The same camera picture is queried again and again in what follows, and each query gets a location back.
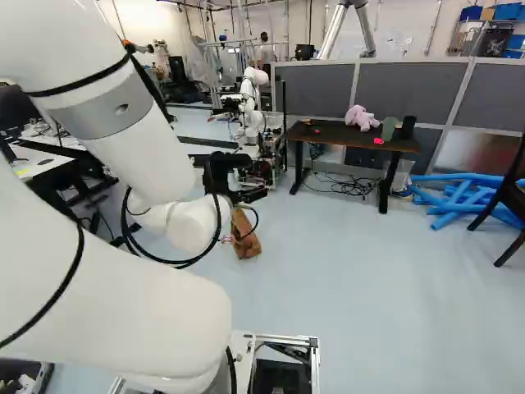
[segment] aluminum frame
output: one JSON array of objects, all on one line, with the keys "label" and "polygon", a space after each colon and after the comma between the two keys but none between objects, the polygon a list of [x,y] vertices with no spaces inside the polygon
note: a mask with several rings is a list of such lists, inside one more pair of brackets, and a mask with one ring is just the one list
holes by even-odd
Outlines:
[{"label": "aluminum frame", "polygon": [[[304,335],[298,335],[298,336],[287,336],[287,335],[274,335],[274,334],[253,334],[251,332],[238,332],[233,331],[232,337],[231,337],[231,343],[230,348],[232,349],[232,353],[234,357],[239,353],[243,354],[244,352],[238,351],[240,350],[240,347],[243,347],[243,345],[248,344],[249,353],[251,355],[251,359],[248,360],[248,365],[246,365],[246,357],[243,357],[243,359],[238,359],[238,363],[242,363],[244,361],[243,365],[243,371],[252,371],[251,364],[255,360],[255,354],[254,351],[251,351],[252,349],[255,349],[254,344],[257,345],[278,345],[278,346],[284,346],[285,348],[290,349],[297,349],[302,348],[305,349],[309,355],[308,360],[308,367],[310,368],[310,386],[312,388],[312,394],[320,394],[321,387],[320,387],[320,379],[319,379],[319,366],[321,364],[321,357],[320,357],[320,344],[319,344],[319,338],[317,337],[310,337],[310,336],[304,336]],[[249,379],[245,379],[245,376],[248,376],[251,378],[251,373],[240,373],[237,376],[238,382],[240,379],[240,375],[243,375],[242,382],[240,382],[240,386],[243,388],[247,388],[249,385]],[[107,394],[125,394],[123,392],[123,389],[126,385],[126,380],[121,377],[117,376],[115,380],[113,380],[112,385],[109,388],[109,391]],[[238,393],[242,394],[244,392],[243,388],[241,388],[238,385]]]}]

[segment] computer monitor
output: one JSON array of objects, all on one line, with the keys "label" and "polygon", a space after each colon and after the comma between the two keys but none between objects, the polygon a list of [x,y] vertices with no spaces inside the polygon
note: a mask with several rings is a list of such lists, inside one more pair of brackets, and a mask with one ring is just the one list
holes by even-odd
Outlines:
[{"label": "computer monitor", "polygon": [[0,86],[0,130],[20,129],[31,118],[39,119],[39,110],[18,85]]}]

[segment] white robot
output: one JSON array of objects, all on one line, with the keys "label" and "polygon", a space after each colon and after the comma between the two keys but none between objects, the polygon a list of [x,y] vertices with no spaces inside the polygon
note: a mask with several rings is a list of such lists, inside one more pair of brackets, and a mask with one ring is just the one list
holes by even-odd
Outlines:
[{"label": "white robot", "polygon": [[[231,199],[222,185],[181,202],[194,186],[192,164],[94,1],[3,0],[0,26],[0,76],[130,185],[129,210],[149,209],[137,220],[181,249],[207,248]],[[237,346],[242,374],[232,373],[230,352],[228,384],[246,393],[255,338],[232,334],[231,302],[218,285],[83,231],[3,160],[0,218],[0,357],[93,365],[197,394]]]},{"label": "white robot", "polygon": [[243,81],[238,94],[225,94],[221,101],[225,110],[234,112],[239,117],[240,127],[235,131],[232,139],[241,145],[256,145],[258,134],[264,128],[263,113],[255,109],[261,108],[259,86],[269,81],[268,74],[263,70],[247,67],[244,70]]}]

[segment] pink stuffed animal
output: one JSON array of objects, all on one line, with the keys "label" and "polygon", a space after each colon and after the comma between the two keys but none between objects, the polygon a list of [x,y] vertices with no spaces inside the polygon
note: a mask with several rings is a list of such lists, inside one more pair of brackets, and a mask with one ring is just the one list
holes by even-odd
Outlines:
[{"label": "pink stuffed animal", "polygon": [[345,115],[345,123],[348,126],[358,125],[361,127],[361,131],[369,131],[371,127],[378,127],[380,122],[374,118],[373,113],[368,113],[364,107],[360,105],[354,105],[351,107]]}]

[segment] gray partition panel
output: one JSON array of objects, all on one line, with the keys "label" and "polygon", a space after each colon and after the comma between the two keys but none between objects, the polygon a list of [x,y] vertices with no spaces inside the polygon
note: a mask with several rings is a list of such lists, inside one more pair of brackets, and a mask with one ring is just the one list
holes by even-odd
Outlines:
[{"label": "gray partition panel", "polygon": [[477,64],[454,120],[456,126],[523,131],[525,67]]},{"label": "gray partition panel", "polygon": [[[423,129],[421,127],[416,127],[413,130],[414,138],[421,146],[421,152],[404,153],[401,157],[416,162],[412,167],[412,174],[422,175],[427,171],[441,133],[442,130]],[[390,160],[390,156],[390,152],[383,150],[347,148],[345,164],[355,167],[382,169],[385,168],[386,161]]]},{"label": "gray partition panel", "polygon": [[[344,117],[348,110],[354,64],[275,68],[286,81],[286,111],[307,117]],[[282,111],[281,83],[276,82],[276,110]]]},{"label": "gray partition panel", "polygon": [[355,103],[377,119],[413,115],[444,125],[466,70],[467,63],[363,63]]}]

